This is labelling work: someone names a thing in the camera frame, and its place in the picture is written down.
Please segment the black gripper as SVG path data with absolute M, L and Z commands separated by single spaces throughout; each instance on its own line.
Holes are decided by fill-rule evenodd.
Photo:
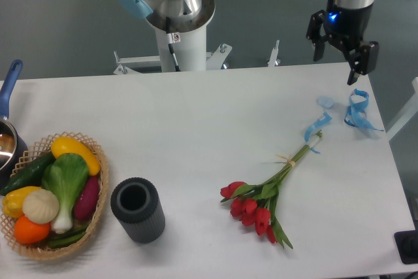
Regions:
M 338 0 L 328 0 L 326 13 L 320 10 L 311 15 L 306 32 L 306 38 L 313 45 L 313 60 L 319 61 L 325 51 L 325 43 L 349 55 L 350 72 L 347 85 L 352 86 L 360 76 L 365 76 L 375 70 L 379 42 L 362 41 L 368 25 L 372 5 L 363 8 L 345 8 L 337 5 Z M 325 33 L 321 35 L 321 28 L 325 21 Z

